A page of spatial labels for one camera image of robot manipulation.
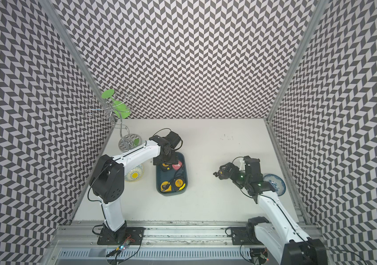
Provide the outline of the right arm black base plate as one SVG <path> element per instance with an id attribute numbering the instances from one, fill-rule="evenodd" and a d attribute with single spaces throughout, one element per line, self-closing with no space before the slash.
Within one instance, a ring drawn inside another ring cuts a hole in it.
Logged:
<path id="1" fill-rule="evenodd" d="M 258 245 L 260 241 L 254 235 L 252 229 L 246 227 L 230 227 L 230 237 L 233 245 Z"/>

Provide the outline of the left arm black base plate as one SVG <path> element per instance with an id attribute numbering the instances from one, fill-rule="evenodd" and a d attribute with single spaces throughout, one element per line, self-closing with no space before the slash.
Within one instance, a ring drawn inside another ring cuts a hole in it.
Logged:
<path id="1" fill-rule="evenodd" d="M 118 231 L 103 227 L 97 245 L 122 245 L 124 240 L 131 240 L 131 245 L 140 245 L 144 237 L 144 227 L 121 227 Z"/>

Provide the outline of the black yellow round tape measure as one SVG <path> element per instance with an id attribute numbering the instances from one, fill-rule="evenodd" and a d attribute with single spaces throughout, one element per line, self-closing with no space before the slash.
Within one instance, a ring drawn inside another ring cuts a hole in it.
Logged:
<path id="1" fill-rule="evenodd" d="M 169 165 L 169 164 L 165 164 L 165 163 L 162 163 L 160 165 L 160 169 L 163 171 L 163 172 L 167 172 L 167 171 L 170 171 L 172 169 L 172 166 Z"/>

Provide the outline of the dark teal storage box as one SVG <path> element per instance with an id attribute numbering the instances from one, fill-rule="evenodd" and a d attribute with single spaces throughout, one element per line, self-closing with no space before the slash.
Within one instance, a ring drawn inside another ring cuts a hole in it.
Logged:
<path id="1" fill-rule="evenodd" d="M 156 167 L 156 190 L 164 196 L 172 196 L 172 195 L 181 194 L 181 193 L 185 192 L 185 189 L 188 186 L 188 174 L 187 174 L 185 157 L 180 152 L 176 152 L 176 153 L 177 153 L 178 160 L 183 163 L 183 167 L 180 170 L 175 171 L 174 169 L 171 169 L 170 171 L 163 172 L 160 169 L 160 165 L 155 166 Z M 174 190 L 174 180 L 176 178 L 183 178 L 186 181 L 186 187 L 182 191 L 175 192 L 175 190 Z M 168 192 L 168 193 L 161 193 L 160 192 L 160 185 L 164 181 L 169 181 L 169 182 L 172 183 L 172 191 L 171 192 Z"/>

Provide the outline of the pink red tape measure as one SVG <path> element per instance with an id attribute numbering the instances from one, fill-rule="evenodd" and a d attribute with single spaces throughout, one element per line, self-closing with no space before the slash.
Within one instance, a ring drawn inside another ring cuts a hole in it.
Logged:
<path id="1" fill-rule="evenodd" d="M 181 161 L 178 161 L 177 164 L 173 164 L 173 165 L 172 165 L 172 168 L 173 168 L 175 171 L 180 170 L 182 167 L 183 167 L 183 163 L 182 163 Z"/>

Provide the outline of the small black yellow tape measure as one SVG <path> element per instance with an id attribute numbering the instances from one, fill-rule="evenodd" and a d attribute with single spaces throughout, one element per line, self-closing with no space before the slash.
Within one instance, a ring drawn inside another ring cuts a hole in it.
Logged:
<path id="1" fill-rule="evenodd" d="M 228 172 L 226 170 L 223 170 L 223 169 L 219 169 L 217 172 L 216 172 L 216 176 L 220 179 L 220 180 L 226 180 L 228 179 Z"/>

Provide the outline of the yellow black square tape measure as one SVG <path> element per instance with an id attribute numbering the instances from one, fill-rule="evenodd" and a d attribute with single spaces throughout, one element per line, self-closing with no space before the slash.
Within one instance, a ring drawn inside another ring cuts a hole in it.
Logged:
<path id="1" fill-rule="evenodd" d="M 169 181 L 164 181 L 161 185 L 160 185 L 160 192 L 161 193 L 168 193 L 168 192 L 171 192 L 172 191 L 172 183 L 169 182 Z"/>

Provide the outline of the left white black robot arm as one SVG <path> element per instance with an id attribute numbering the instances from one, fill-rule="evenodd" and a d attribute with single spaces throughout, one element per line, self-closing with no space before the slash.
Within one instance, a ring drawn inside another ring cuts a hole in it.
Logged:
<path id="1" fill-rule="evenodd" d="M 154 135 L 120 155 L 100 157 L 90 180 L 90 188 L 100 202 L 106 229 L 115 233 L 126 224 L 121 207 L 126 174 L 151 159 L 154 165 L 177 164 L 176 151 L 182 145 L 181 137 L 171 131 L 165 137 Z"/>

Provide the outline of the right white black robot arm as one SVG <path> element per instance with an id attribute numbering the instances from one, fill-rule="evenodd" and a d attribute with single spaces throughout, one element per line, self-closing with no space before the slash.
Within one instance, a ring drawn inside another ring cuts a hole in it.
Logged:
<path id="1" fill-rule="evenodd" d="M 251 244 L 262 243 L 280 265 L 327 265 L 327 251 L 319 239 L 313 239 L 282 205 L 275 188 L 264 180 L 259 159 L 243 157 L 244 173 L 232 162 L 219 167 L 213 175 L 230 179 L 246 190 L 266 217 L 248 220 L 247 235 Z"/>

